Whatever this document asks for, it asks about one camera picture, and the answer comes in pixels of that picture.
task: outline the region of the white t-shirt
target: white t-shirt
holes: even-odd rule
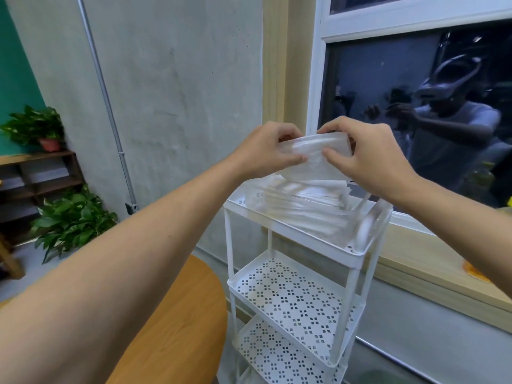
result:
[[[501,119],[499,110],[489,105],[468,101],[451,117],[439,118],[429,105],[416,108],[420,117],[464,124],[485,125],[494,130]],[[416,130],[412,140],[409,162],[422,177],[452,190],[462,184],[464,176],[475,164],[483,147],[456,144],[424,130]]]

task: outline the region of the window pane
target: window pane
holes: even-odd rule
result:
[[[331,15],[395,0],[331,0]]]
[[[391,126],[418,174],[501,207],[512,196],[512,23],[328,44],[319,125]]]

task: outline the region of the reflected hand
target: reflected hand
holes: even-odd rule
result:
[[[318,133],[347,133],[355,141],[354,155],[346,157],[330,148],[322,151],[327,161],[366,191],[393,203],[410,183],[419,178],[403,155],[387,124],[367,124],[338,117]]]
[[[278,150],[279,141],[302,136],[293,124],[269,121],[253,130],[228,159],[235,163],[243,180],[261,178],[307,161],[306,155]]]
[[[381,108],[379,108],[379,105],[368,105],[364,114],[367,115],[371,121],[373,121],[381,115]]]
[[[413,105],[401,102],[390,105],[386,109],[386,117],[395,117],[398,120],[408,122],[411,125],[416,125],[421,121],[421,117],[419,117]]]

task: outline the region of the green wall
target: green wall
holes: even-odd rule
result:
[[[36,109],[45,106],[7,4],[0,0],[0,124],[9,119],[9,113],[23,111],[25,104]],[[39,149],[13,143],[0,132],[0,156]]]

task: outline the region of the potted plant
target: potted plant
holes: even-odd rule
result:
[[[57,152],[64,140],[61,116],[52,107],[41,111],[25,105],[23,113],[11,113],[0,130],[12,141],[27,145],[41,144],[47,152]]]
[[[40,217],[32,223],[32,233],[39,235],[35,247],[46,250],[43,264],[56,256],[86,245],[116,224],[116,213],[103,209],[101,199],[86,185],[80,193],[68,192],[62,199],[38,208]]]

